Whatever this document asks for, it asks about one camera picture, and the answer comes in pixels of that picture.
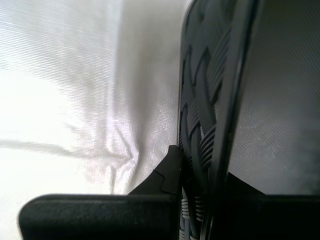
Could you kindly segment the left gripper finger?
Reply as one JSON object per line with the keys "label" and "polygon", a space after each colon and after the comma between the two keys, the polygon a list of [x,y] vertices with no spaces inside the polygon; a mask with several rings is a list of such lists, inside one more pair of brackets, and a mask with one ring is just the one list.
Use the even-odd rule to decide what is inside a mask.
{"label": "left gripper finger", "polygon": [[151,174],[126,195],[43,195],[18,216],[25,240],[176,240],[183,153],[171,145]]}
{"label": "left gripper finger", "polygon": [[318,240],[319,195],[268,195],[229,173],[212,240]]}

